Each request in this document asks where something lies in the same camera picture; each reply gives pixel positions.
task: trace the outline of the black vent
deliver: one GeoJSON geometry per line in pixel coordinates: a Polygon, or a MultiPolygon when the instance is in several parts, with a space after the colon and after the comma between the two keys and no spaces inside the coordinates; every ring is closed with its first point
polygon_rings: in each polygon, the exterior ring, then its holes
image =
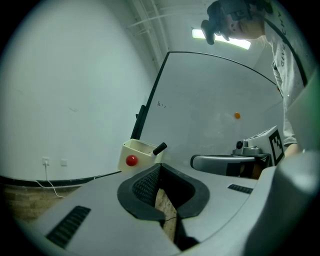
{"type": "Polygon", "coordinates": [[[160,168],[149,173],[142,179],[134,183],[132,187],[133,194],[142,202],[154,207],[159,190],[160,168]]]}
{"type": "Polygon", "coordinates": [[[239,186],[239,185],[235,185],[235,184],[231,184],[230,186],[228,186],[228,189],[236,190],[236,191],[243,192],[246,194],[251,194],[252,190],[254,190],[253,188],[250,188],[250,187],[239,186]]]}
{"type": "Polygon", "coordinates": [[[57,246],[65,248],[90,211],[91,209],[83,206],[74,207],[46,238],[57,246]]]}

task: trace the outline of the wall outlet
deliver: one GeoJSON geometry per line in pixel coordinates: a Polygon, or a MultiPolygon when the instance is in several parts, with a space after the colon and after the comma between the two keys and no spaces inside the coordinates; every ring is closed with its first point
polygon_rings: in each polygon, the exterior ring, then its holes
{"type": "Polygon", "coordinates": [[[43,165],[43,166],[44,166],[44,165],[49,166],[49,165],[50,165],[50,158],[49,158],[49,157],[46,157],[46,156],[42,157],[42,165],[43,165]]]}
{"type": "Polygon", "coordinates": [[[68,166],[68,159],[61,159],[61,166],[68,166]]]}

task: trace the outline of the electrical socket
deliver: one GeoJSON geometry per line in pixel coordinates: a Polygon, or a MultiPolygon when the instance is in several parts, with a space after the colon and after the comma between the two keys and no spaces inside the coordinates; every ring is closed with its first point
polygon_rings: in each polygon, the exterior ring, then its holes
{"type": "Polygon", "coordinates": [[[45,166],[45,165],[49,166],[50,165],[50,158],[46,157],[46,156],[42,157],[42,165],[43,166],[45,166]]]}

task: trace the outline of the white cord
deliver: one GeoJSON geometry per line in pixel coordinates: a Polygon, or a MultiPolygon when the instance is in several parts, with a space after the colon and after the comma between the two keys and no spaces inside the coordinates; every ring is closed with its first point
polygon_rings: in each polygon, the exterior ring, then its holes
{"type": "MultiPolygon", "coordinates": [[[[61,196],[61,195],[58,195],[58,194],[57,194],[54,185],[52,185],[52,183],[48,180],[48,176],[47,176],[47,160],[45,160],[45,162],[44,162],[44,168],[45,168],[45,179],[46,179],[46,181],[49,182],[50,185],[52,186],[55,195],[56,195],[57,197],[59,197],[59,198],[65,198],[64,196],[61,196]]],[[[42,186],[38,181],[36,181],[36,182],[40,185],[40,187],[45,188],[45,189],[49,189],[49,187],[44,187],[44,186],[42,186]]]]}

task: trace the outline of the ceiling light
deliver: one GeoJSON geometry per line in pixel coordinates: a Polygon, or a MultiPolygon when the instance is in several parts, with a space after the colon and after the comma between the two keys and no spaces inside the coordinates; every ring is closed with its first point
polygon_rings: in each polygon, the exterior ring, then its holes
{"type": "MultiPolygon", "coordinates": [[[[202,32],[201,29],[192,29],[192,37],[193,38],[200,38],[200,39],[206,39],[204,33],[202,32]]],[[[227,41],[226,39],[224,39],[224,37],[222,35],[215,35],[215,40],[216,41],[220,41],[220,42],[225,42],[228,44],[232,44],[235,46],[240,46],[246,50],[248,50],[250,48],[251,42],[247,41],[247,40],[239,40],[239,39],[233,39],[230,38],[230,41],[227,41]]]]}

